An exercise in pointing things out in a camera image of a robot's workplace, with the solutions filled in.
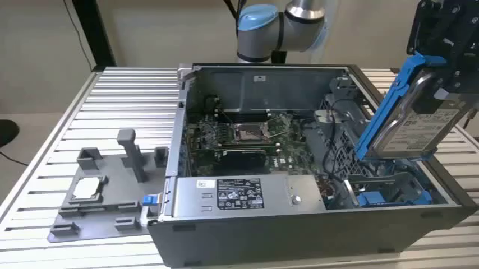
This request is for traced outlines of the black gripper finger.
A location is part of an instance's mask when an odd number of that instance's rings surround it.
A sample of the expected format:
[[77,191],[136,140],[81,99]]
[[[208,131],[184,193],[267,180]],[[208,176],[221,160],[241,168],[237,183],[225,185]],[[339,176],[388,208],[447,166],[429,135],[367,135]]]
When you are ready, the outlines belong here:
[[412,82],[419,84],[417,97],[412,103],[412,110],[416,114],[432,114],[443,101],[433,97],[436,91],[444,86],[449,78],[447,67],[421,67],[413,72]]
[[456,71],[449,81],[449,90],[457,94],[475,93],[475,70]]

